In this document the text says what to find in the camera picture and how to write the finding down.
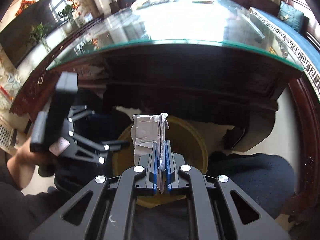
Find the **person left hand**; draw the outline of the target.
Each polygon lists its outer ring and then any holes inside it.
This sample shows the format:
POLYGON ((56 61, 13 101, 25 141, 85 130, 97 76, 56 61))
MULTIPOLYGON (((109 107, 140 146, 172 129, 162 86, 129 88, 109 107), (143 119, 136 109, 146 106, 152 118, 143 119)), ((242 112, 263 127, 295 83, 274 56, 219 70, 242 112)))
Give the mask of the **person left hand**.
POLYGON ((29 185, 36 165, 44 165, 52 161, 50 153, 31 152, 30 143, 31 137, 7 162, 8 171, 19 189, 24 189, 29 185))

